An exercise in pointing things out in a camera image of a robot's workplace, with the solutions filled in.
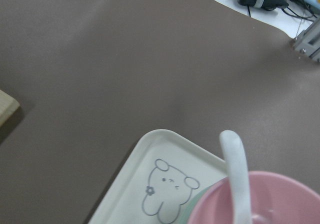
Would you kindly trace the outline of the white ceramic spoon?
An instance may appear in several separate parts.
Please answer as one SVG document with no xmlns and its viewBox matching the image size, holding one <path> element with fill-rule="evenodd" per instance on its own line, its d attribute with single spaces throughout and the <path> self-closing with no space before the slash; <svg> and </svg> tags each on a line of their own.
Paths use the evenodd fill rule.
<svg viewBox="0 0 320 224">
<path fill-rule="evenodd" d="M 251 224 L 251 194 L 245 149 L 240 136 L 232 130 L 219 134 L 220 147 L 226 163 L 232 199 L 232 222 Z"/>
</svg>

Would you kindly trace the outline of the pink bowl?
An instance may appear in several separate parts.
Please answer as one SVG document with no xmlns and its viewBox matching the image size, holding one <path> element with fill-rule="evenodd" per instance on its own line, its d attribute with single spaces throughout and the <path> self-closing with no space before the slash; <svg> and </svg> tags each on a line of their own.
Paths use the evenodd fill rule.
<svg viewBox="0 0 320 224">
<path fill-rule="evenodd" d="M 290 177 L 267 171 L 249 172 L 254 224 L 318 224 L 320 195 Z M 232 198 L 228 178 L 205 189 L 191 210 L 188 224 L 231 224 Z"/>
</svg>

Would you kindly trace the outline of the white rabbit tray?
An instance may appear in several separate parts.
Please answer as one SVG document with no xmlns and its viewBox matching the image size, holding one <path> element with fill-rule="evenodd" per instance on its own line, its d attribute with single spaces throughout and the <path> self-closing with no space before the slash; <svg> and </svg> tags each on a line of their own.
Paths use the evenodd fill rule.
<svg viewBox="0 0 320 224">
<path fill-rule="evenodd" d="M 90 219 L 92 224 L 177 224 L 193 198 L 226 177 L 225 162 L 166 129 L 145 134 Z"/>
</svg>

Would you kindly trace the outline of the wooden cutting board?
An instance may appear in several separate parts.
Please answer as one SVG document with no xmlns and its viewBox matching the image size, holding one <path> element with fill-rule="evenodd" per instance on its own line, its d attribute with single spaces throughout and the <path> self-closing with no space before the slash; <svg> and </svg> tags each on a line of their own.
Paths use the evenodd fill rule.
<svg viewBox="0 0 320 224">
<path fill-rule="evenodd" d="M 5 93 L 0 91 L 0 126 L 2 126 L 20 107 L 19 102 Z"/>
</svg>

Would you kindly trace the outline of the aluminium frame post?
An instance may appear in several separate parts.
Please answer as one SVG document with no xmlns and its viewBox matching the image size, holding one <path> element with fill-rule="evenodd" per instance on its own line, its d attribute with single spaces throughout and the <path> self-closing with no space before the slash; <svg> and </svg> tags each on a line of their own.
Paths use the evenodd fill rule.
<svg viewBox="0 0 320 224">
<path fill-rule="evenodd" d="M 295 51 L 320 62 L 320 18 L 318 17 L 306 30 L 303 30 L 293 44 Z"/>
</svg>

